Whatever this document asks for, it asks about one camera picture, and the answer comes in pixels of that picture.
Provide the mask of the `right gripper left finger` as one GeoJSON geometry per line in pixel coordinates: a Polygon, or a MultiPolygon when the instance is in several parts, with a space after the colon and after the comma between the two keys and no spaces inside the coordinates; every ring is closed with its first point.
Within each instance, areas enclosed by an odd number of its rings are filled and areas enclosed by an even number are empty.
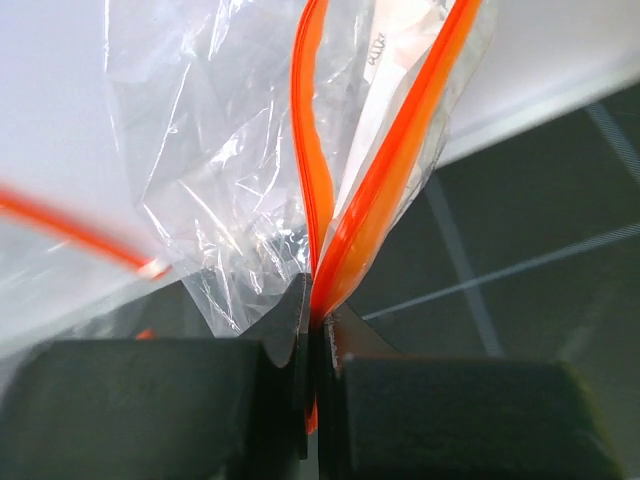
{"type": "Polygon", "coordinates": [[[311,279],[235,338],[56,340],[1,399],[5,479],[292,479],[308,453],[311,279]]]}

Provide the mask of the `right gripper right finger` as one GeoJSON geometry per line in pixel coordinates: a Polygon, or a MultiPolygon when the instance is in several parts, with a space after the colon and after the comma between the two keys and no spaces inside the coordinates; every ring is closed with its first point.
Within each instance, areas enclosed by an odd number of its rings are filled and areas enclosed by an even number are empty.
{"type": "Polygon", "coordinates": [[[312,323],[323,479],[620,479],[564,363],[403,354],[348,307],[312,323]]]}

